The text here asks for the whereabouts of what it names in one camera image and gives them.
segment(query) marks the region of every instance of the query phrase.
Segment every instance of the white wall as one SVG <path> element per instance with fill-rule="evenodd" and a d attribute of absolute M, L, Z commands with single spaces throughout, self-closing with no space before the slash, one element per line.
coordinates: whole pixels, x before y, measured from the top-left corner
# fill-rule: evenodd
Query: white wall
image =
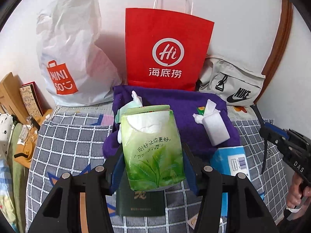
<path fill-rule="evenodd" d="M 293 26 L 281 64 L 258 102 L 263 117 L 282 129 L 311 137 L 311 32 L 294 9 Z M 293 171 L 286 166 L 287 182 Z"/>
<path fill-rule="evenodd" d="M 0 33 L 0 77 L 13 72 L 23 83 L 35 81 L 47 104 L 54 107 L 38 68 L 35 35 L 37 14 L 51 1 L 22 0 L 10 16 Z M 123 73 L 125 8 L 151 8 L 153 1 L 99 0 L 102 35 L 97 45 Z M 163 0 L 160 5 L 183 11 L 184 0 Z M 248 62 L 250 69 L 261 71 L 276 35 L 280 5 L 281 0 L 194 0 L 193 15 L 215 22 L 210 53 L 240 59 Z"/>

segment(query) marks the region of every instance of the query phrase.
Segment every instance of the nike swoosh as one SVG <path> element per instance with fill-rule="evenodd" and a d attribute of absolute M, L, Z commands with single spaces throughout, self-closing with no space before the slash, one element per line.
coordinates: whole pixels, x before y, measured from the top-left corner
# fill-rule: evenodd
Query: nike swoosh
<path fill-rule="evenodd" d="M 227 102 L 228 102 L 228 103 L 237 103 L 237 102 L 240 102 L 240 101 L 244 101 L 244 100 L 250 99 L 250 98 L 245 98 L 245 99 L 233 99 L 233 96 L 234 96 L 234 94 L 228 96 L 228 98 L 227 98 Z"/>

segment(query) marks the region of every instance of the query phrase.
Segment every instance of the dark green book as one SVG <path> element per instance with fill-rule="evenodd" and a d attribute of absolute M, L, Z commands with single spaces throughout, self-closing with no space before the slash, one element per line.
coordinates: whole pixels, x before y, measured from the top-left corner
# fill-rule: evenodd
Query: dark green book
<path fill-rule="evenodd" d="M 116 213 L 120 216 L 163 216 L 165 215 L 164 191 L 131 190 L 125 170 L 117 190 Z"/>

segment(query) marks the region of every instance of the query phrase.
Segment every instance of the green tissue package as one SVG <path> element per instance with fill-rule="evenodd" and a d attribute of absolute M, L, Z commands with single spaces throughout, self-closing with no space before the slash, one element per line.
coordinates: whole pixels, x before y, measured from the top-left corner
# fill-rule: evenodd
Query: green tissue package
<path fill-rule="evenodd" d="M 121 117 L 123 153 L 133 191 L 158 191 L 185 179 L 180 136 L 169 105 L 130 108 Z"/>

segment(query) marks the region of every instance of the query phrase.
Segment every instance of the barcode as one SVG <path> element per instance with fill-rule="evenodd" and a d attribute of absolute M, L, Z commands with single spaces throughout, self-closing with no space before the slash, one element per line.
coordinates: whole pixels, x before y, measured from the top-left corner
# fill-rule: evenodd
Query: barcode
<path fill-rule="evenodd" d="M 238 163 L 240 164 L 241 170 L 247 169 L 246 161 L 245 161 L 245 158 L 244 158 L 244 157 L 238 158 Z"/>

